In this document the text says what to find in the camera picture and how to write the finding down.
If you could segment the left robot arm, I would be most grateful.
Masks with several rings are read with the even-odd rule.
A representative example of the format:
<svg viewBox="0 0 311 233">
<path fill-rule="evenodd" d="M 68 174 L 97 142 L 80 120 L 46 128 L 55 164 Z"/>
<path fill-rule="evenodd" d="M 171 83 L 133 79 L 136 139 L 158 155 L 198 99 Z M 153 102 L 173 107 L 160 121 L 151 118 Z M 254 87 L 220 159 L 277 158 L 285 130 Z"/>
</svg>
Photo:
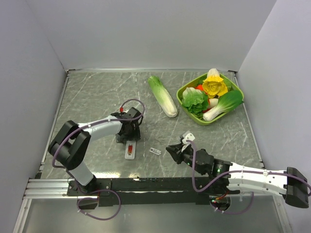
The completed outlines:
<svg viewBox="0 0 311 233">
<path fill-rule="evenodd" d="M 112 113 L 99 121 L 77 124 L 69 120 L 49 144 L 48 152 L 53 161 L 58 161 L 75 179 L 79 190 L 91 195 L 98 185 L 96 176 L 84 163 L 89 144 L 109 135 L 114 135 L 117 143 L 138 141 L 142 119 L 143 114 L 132 107 L 127 112 Z"/>
</svg>

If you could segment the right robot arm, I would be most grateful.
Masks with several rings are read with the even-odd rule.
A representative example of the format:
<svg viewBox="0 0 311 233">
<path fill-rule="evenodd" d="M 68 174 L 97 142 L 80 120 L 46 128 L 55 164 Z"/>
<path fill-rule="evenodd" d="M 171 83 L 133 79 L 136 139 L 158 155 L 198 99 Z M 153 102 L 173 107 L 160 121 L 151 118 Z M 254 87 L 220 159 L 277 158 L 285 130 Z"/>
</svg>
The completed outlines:
<svg viewBox="0 0 311 233">
<path fill-rule="evenodd" d="M 193 174 L 208 175 L 211 179 L 205 186 L 199 186 L 198 179 L 193 177 L 192 186 L 196 192 L 254 192 L 282 196 L 286 204 L 296 208 L 309 207 L 311 186 L 298 169 L 288 167 L 274 171 L 246 167 L 216 159 L 205 149 L 196 150 L 192 146 L 191 142 L 169 145 L 166 151 L 177 164 L 189 165 Z"/>
</svg>

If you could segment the red battery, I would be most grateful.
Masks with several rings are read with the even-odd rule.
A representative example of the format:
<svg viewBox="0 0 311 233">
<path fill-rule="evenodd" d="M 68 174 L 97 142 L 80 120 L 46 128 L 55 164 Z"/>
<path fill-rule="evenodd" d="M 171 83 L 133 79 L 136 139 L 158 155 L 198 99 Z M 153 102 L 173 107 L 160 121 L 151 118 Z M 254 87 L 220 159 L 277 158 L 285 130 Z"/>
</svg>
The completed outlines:
<svg viewBox="0 0 311 233">
<path fill-rule="evenodd" d="M 131 156 L 133 154 L 133 145 L 128 145 L 128 155 Z"/>
</svg>

